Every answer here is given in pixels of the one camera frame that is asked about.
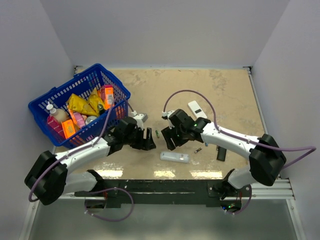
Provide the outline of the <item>white remote control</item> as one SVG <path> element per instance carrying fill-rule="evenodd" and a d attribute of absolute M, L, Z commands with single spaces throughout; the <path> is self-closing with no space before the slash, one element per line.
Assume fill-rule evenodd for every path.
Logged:
<path fill-rule="evenodd" d="M 183 164 L 187 164 L 190 161 L 190 156 L 188 154 L 177 153 L 177 152 L 167 152 L 167 151 L 161 152 L 159 158 L 161 161 L 183 163 Z"/>

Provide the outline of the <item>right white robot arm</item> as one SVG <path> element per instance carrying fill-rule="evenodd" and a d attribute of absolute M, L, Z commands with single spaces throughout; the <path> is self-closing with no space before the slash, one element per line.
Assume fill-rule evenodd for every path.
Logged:
<path fill-rule="evenodd" d="M 171 151 L 188 141 L 198 141 L 216 145 L 248 160 L 247 166 L 230 170 L 217 187 L 227 196 L 233 197 L 242 187 L 253 183 L 272 186 L 287 161 L 274 138 L 268 134 L 245 136 L 215 126 L 207 118 L 193 119 L 182 109 L 163 112 L 162 118 L 168 121 L 168 127 L 161 133 Z"/>

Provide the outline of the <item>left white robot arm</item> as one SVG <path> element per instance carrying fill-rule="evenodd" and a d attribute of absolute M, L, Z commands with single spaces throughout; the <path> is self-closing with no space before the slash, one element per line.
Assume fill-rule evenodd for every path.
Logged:
<path fill-rule="evenodd" d="M 30 202 L 40 201 L 50 205 L 61 195 L 70 192 L 86 191 L 99 196 L 104 190 L 101 177 L 92 171 L 84 174 L 73 172 L 97 159 L 107 157 L 128 145 L 136 150 L 150 151 L 156 148 L 150 127 L 144 128 L 139 118 L 125 117 L 119 123 L 105 130 L 102 136 L 76 148 L 53 154 L 42 152 L 24 179 L 30 189 Z"/>

